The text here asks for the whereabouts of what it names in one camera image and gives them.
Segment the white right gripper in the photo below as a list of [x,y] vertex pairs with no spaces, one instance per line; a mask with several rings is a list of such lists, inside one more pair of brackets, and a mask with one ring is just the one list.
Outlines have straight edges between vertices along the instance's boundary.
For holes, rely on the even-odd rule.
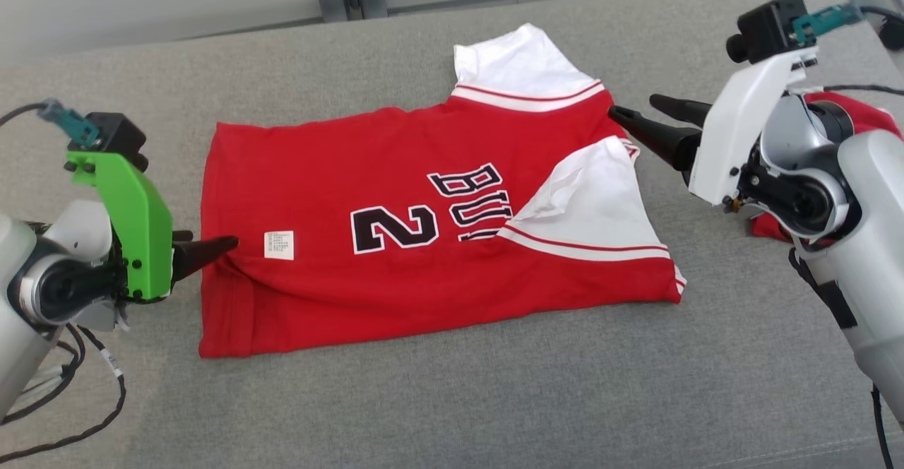
[[608,117],[676,172],[691,172],[691,194],[719,206],[737,192],[739,177],[730,172],[746,164],[783,92],[805,79],[804,64],[815,60],[817,51],[785,52],[742,68],[730,76],[713,105],[659,93],[649,96],[653,109],[703,128],[703,134],[661,124],[619,105],[608,109]]

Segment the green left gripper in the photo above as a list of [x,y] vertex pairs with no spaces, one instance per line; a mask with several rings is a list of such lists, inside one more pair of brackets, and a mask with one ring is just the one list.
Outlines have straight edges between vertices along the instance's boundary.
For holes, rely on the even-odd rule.
[[238,247],[232,235],[194,241],[191,230],[172,231],[158,190],[123,155],[69,150],[66,158],[76,166],[72,182],[92,186],[106,208],[126,273],[123,289],[133,301],[168,296],[172,285]]

